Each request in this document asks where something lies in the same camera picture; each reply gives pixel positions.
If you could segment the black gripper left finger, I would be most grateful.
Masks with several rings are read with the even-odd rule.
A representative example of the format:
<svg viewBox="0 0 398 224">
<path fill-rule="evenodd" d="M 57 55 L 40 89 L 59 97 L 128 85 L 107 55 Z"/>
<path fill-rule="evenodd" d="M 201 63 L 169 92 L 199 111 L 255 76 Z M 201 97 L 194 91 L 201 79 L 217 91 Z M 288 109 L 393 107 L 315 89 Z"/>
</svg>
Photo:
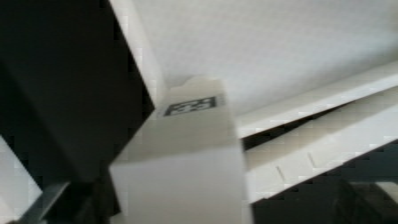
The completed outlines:
<svg viewBox="0 0 398 224">
<path fill-rule="evenodd" d="M 102 182 L 59 182 L 41 193 L 15 224 L 111 224 L 120 212 L 116 196 Z"/>
</svg>

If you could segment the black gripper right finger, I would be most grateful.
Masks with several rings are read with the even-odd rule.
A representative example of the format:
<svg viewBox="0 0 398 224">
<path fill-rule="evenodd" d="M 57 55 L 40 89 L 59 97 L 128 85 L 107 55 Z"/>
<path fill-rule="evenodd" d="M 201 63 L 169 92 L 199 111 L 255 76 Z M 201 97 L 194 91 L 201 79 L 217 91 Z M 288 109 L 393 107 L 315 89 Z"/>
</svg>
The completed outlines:
<svg viewBox="0 0 398 224">
<path fill-rule="evenodd" d="M 398 224 L 397 182 L 340 182 L 335 224 Z"/>
</svg>

